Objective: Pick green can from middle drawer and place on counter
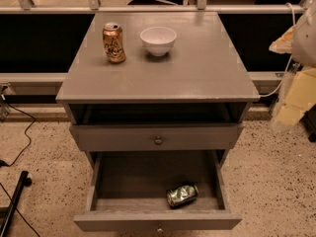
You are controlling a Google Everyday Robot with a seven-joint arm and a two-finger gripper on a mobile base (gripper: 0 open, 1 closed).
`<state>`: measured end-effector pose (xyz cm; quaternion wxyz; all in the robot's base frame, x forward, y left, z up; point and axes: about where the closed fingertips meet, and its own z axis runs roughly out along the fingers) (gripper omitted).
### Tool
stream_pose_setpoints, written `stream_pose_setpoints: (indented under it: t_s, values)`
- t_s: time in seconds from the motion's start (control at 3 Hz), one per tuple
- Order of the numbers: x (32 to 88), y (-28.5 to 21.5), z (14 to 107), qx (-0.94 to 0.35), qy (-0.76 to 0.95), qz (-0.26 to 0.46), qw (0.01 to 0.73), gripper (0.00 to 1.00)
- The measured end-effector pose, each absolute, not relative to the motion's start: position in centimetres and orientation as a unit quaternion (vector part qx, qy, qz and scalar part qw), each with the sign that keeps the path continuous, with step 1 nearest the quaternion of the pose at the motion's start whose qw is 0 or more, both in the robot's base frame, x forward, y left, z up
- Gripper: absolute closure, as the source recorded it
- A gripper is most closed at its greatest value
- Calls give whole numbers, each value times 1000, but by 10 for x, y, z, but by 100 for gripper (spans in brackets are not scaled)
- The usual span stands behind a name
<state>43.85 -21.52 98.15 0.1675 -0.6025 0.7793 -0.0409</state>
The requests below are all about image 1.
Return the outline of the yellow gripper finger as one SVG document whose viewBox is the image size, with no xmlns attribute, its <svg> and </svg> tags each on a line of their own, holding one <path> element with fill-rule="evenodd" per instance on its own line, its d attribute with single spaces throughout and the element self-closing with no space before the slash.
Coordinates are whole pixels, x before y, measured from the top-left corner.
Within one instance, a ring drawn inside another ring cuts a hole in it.
<svg viewBox="0 0 316 237">
<path fill-rule="evenodd" d="M 269 51 L 279 54 L 292 53 L 294 27 L 290 27 L 281 37 L 273 41 Z"/>
<path fill-rule="evenodd" d="M 304 66 L 296 73 L 286 72 L 273 109 L 272 130 L 290 130 L 315 105 L 316 68 Z"/>
</svg>

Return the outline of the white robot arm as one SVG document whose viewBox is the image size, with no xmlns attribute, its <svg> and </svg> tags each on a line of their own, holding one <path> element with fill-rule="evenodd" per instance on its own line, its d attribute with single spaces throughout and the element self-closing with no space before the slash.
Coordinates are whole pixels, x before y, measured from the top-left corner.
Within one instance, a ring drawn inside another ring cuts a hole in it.
<svg viewBox="0 0 316 237">
<path fill-rule="evenodd" d="M 316 6 L 310 6 L 269 51 L 285 54 L 303 66 L 296 73 L 286 72 L 273 110 L 272 128 L 294 127 L 316 105 Z"/>
</svg>

